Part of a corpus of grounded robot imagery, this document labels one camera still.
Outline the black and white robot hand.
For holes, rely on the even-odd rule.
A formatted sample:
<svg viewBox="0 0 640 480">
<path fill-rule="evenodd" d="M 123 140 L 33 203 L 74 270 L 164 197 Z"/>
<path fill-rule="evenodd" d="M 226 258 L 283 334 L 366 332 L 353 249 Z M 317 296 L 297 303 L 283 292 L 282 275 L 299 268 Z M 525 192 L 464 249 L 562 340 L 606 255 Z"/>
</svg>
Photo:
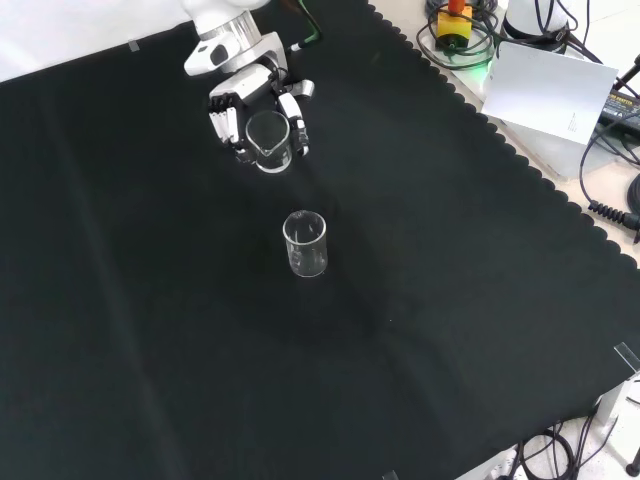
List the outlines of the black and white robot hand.
<svg viewBox="0 0 640 480">
<path fill-rule="evenodd" d="M 315 84 L 290 78 L 284 47 L 276 33 L 263 36 L 253 45 L 232 33 L 201 41 L 185 61 L 184 69 L 192 77 L 214 72 L 227 75 L 209 92 L 207 110 L 219 141 L 233 149 L 240 162 L 256 161 L 246 133 L 248 121 L 243 117 L 252 104 L 268 94 L 285 118 L 290 145 L 301 156 L 309 153 L 310 140 L 298 101 L 311 99 Z"/>
</svg>

